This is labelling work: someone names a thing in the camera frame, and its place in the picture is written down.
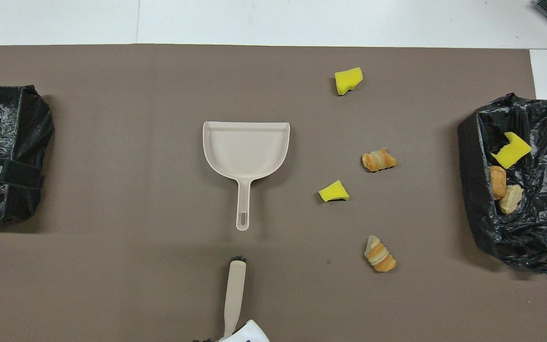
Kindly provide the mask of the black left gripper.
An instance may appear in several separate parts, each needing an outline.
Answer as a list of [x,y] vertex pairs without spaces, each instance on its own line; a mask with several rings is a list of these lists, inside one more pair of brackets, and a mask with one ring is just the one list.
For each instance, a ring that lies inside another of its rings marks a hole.
[[42,169],[39,167],[0,158],[0,185],[40,189],[43,179]]

